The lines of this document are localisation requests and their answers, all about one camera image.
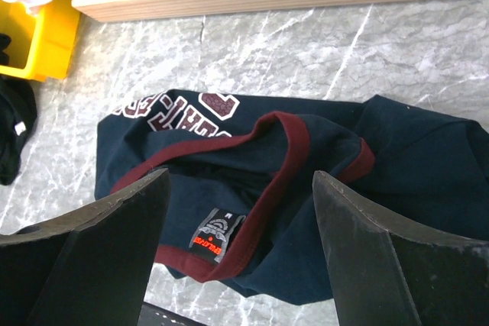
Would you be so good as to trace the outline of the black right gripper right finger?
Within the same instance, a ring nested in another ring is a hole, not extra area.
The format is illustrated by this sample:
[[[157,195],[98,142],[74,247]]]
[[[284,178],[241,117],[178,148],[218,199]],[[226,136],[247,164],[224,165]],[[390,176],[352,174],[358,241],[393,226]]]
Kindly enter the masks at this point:
[[[342,325],[486,325],[488,244],[425,226],[328,173],[313,200]]]

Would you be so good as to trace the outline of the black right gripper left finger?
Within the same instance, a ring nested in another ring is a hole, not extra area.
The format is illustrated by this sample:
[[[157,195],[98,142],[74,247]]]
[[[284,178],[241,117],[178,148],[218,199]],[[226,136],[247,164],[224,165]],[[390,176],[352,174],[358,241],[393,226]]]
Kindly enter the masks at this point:
[[[170,175],[1,238],[3,325],[135,325],[164,226]]]

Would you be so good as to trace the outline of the navy maroon tank top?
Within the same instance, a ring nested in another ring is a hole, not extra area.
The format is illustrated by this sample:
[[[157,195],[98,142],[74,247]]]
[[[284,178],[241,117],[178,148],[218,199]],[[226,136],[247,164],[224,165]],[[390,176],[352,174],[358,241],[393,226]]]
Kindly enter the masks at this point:
[[[171,194],[155,262],[245,297],[332,297],[313,204],[318,170],[421,224],[488,238],[487,132],[379,95],[357,103],[172,89],[99,122],[97,199],[160,168]]]

